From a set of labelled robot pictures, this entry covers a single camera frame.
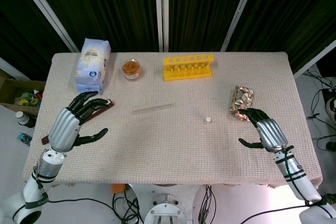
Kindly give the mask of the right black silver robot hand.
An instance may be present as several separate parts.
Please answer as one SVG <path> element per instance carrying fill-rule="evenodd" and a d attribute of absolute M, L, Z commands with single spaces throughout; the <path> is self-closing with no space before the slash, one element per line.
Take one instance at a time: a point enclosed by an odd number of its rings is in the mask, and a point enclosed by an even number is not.
<path fill-rule="evenodd" d="M 260 109 L 238 109 L 242 115 L 246 115 L 257 130 L 260 138 L 258 143 L 249 143 L 239 138 L 238 141 L 247 148 L 265 148 L 266 151 L 276 153 L 285 149 L 288 140 L 274 119 L 271 119 L 264 111 Z"/>

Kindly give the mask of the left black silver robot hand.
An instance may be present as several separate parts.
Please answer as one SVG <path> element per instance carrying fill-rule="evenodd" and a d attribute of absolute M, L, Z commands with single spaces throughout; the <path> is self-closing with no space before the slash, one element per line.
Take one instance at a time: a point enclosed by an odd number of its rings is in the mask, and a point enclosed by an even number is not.
<path fill-rule="evenodd" d="M 97 94 L 97 91 L 81 93 L 61 110 L 48 134 L 50 146 L 54 151 L 66 153 L 75 146 L 93 143 L 107 134 L 107 128 L 92 136 L 81 137 L 79 134 L 84 123 L 113 105 L 109 100 L 94 98 Z"/>

